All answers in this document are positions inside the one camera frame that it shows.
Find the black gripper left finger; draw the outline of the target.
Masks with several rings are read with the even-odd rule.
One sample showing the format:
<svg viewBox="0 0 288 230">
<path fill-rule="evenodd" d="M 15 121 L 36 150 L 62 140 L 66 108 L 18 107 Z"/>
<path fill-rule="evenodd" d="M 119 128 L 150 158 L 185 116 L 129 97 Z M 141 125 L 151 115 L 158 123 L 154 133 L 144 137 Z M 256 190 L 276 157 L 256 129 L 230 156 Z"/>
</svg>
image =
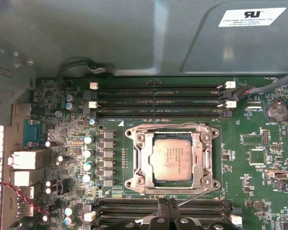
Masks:
<svg viewBox="0 0 288 230">
<path fill-rule="evenodd" d="M 135 220 L 122 220 L 114 224 L 115 230 L 169 230 L 170 206 L 169 202 L 159 199 L 158 214 L 146 216 L 140 223 Z"/>
</svg>

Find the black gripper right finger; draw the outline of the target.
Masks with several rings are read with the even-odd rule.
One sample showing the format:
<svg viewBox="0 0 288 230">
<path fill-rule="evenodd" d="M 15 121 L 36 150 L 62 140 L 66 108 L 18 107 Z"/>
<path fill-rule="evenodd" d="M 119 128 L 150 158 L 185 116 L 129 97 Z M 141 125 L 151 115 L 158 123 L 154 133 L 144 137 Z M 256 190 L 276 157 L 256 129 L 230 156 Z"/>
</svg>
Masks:
<svg viewBox="0 0 288 230">
<path fill-rule="evenodd" d="M 231 208 L 227 200 L 183 201 L 170 208 L 171 221 L 176 230 L 240 230 L 232 222 Z"/>
</svg>

